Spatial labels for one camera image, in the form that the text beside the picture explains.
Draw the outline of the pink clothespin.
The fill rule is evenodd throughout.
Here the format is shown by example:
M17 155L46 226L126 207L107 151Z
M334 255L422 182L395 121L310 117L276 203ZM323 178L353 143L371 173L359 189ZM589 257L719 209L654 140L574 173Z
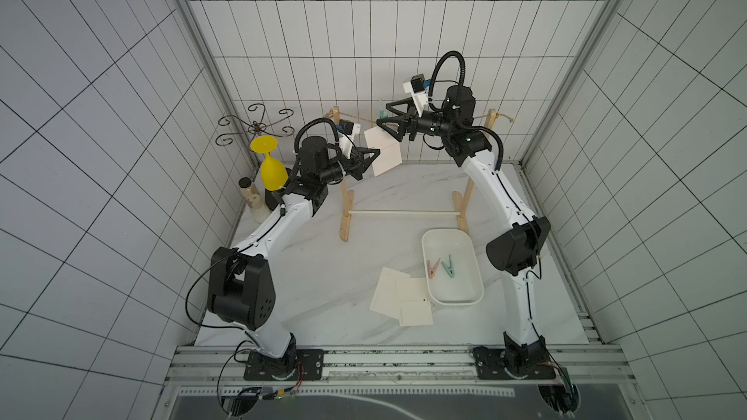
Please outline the pink clothespin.
M437 258L435 261L427 261L426 268L428 278L433 279L437 272L442 268L442 260Z

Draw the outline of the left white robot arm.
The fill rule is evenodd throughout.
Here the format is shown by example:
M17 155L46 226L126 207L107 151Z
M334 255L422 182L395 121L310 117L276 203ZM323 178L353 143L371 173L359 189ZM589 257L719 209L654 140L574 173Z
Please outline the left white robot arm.
M287 168L272 156L277 140L263 135L250 148L263 155L260 175L277 206L254 233L235 248L221 247L211 259L207 310L228 328L249 334L268 360L295 361L295 336L272 316L276 300L270 262L323 205L329 187L345 177L357 180L381 155L377 148L342 147L344 133L327 118L303 126L294 140L295 163Z

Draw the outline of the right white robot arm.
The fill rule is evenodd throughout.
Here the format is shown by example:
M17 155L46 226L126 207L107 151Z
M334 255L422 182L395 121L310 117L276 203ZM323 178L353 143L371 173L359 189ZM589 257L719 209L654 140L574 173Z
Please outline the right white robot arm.
M466 83L466 61L448 51L429 78L416 75L405 85L407 98L390 102L377 126L397 141L434 136L486 199L500 235L486 245L492 266L503 273L507 320L504 364L514 373L547 363L550 353L536 322L534 283L541 277L541 249L551 231L502 172L504 143L491 128L476 124L476 98Z

